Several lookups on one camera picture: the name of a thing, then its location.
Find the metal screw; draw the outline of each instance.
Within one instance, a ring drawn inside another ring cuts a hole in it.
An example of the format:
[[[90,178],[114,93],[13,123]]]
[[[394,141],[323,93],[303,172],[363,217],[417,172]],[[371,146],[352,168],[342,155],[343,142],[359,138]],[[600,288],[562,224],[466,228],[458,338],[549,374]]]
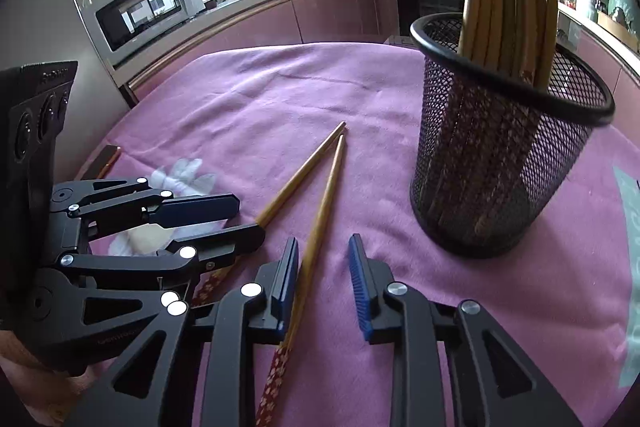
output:
[[[183,259],[191,259],[196,255],[196,249],[193,247],[182,247],[178,250],[178,253]]]
[[[476,301],[464,301],[460,305],[460,308],[463,312],[469,315],[478,315],[481,310],[480,304],[478,304]]]
[[[392,282],[386,287],[386,291],[391,293],[391,295],[404,295],[407,290],[406,284],[402,284],[401,282]]]
[[[262,292],[262,286],[257,282],[250,282],[242,286],[242,288],[240,288],[240,292],[245,297],[255,297],[256,295],[260,295]]]
[[[185,311],[187,311],[187,303],[184,301],[174,301],[166,307],[166,310],[170,315],[182,315]]]
[[[179,301],[180,298],[176,292],[164,292],[162,297],[160,298],[160,302],[162,302],[162,306],[167,308],[169,304],[175,301]]]

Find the microwave window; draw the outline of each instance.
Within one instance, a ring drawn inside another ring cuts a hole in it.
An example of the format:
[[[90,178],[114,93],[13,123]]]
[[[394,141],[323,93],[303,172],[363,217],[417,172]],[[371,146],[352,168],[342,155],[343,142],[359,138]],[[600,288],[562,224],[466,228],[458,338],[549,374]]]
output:
[[[175,8],[175,0],[149,0],[149,5],[157,17]]]
[[[149,6],[149,1],[144,0],[127,10],[133,22],[134,28],[142,26],[145,22],[149,22],[154,18],[154,14]]]
[[[96,12],[112,51],[182,9],[179,0],[115,0]]]

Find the cardboard box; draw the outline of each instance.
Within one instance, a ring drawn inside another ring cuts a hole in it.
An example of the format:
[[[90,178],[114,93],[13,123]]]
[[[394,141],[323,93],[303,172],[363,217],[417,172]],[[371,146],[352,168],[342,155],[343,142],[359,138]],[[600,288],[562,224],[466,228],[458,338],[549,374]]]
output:
[[[629,33],[622,24],[618,24],[611,17],[604,15],[602,12],[598,12],[598,24],[633,52],[638,53],[638,37]]]

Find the microwave oven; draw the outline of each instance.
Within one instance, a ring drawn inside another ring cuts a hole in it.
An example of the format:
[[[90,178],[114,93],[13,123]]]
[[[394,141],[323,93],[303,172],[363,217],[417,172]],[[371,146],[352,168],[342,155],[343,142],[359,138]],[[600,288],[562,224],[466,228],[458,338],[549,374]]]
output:
[[[140,48],[205,9],[202,0],[111,0],[83,9],[102,59],[117,69]]]

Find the patterned chopstick handle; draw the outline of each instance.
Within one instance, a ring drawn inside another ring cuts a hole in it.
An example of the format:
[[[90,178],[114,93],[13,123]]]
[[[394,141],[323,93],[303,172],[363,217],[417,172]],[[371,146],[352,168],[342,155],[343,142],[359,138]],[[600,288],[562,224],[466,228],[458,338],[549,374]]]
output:
[[[287,370],[287,360],[289,360],[289,347],[280,344],[273,353],[269,376],[264,385],[262,399],[258,405],[258,412],[255,414],[256,427],[269,427],[275,412],[276,402],[282,386],[282,378]]]
[[[233,267],[234,265],[232,264],[231,266],[226,266],[210,273],[207,281],[202,285],[202,288],[200,288],[196,295],[193,296],[193,299],[191,299],[191,305],[202,306],[203,304],[211,302],[213,290],[215,290],[220,283],[225,280]]]

